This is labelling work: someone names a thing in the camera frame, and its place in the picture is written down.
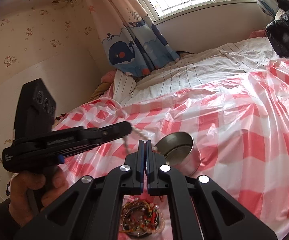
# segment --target jewelry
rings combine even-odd
[[[121,233],[137,237],[161,233],[165,224],[159,206],[146,200],[135,198],[122,208]]]
[[[142,140],[144,140],[144,141],[150,140],[150,138],[148,138],[141,129],[136,128],[136,127],[133,126],[133,127],[132,127],[132,131],[135,132]],[[127,140],[128,140],[128,137],[127,137],[127,136],[124,136],[124,137],[123,137],[123,145],[124,145],[125,148],[126,148],[127,154],[130,154],[131,151],[130,151],[130,149],[129,149],[129,147],[128,147],[128,141],[127,141]],[[153,152],[156,152],[156,153],[159,153],[159,152],[158,152],[158,148],[155,147],[155,146],[152,146],[152,151],[153,151]]]

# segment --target pink pillow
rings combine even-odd
[[[254,31],[250,34],[249,38],[248,39],[251,39],[251,38],[263,38],[263,37],[266,37],[266,33],[265,33],[265,30],[261,30],[261,31]]]
[[[106,75],[101,78],[101,83],[113,83],[115,80],[115,74],[117,70],[109,71]]]

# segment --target tin can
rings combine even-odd
[[[186,176],[192,175],[200,166],[201,153],[193,137],[186,132],[171,133],[156,144],[166,163]]]

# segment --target window frame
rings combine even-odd
[[[174,17],[196,11],[199,9],[205,9],[213,6],[224,5],[224,4],[231,4],[231,3],[241,3],[241,2],[256,2],[255,0],[210,0],[208,2],[194,4],[183,9],[171,12],[169,14],[159,16],[151,4],[150,0],[138,0],[142,7],[146,10],[150,18],[156,24],[164,22],[166,20],[172,19]]]

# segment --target pink and white checkered plastic sheet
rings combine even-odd
[[[289,59],[268,63],[267,70],[180,90],[122,107],[100,98],[72,112],[56,130],[103,127],[128,121],[153,144],[176,131],[190,133],[202,160],[192,175],[210,176],[272,228],[282,239],[289,232]],[[138,148],[139,137],[128,136]],[[123,141],[116,140],[66,159],[61,165],[70,184],[83,175],[99,177],[124,163]],[[166,228],[148,239],[172,239],[166,200]],[[129,239],[119,234],[119,239]]]

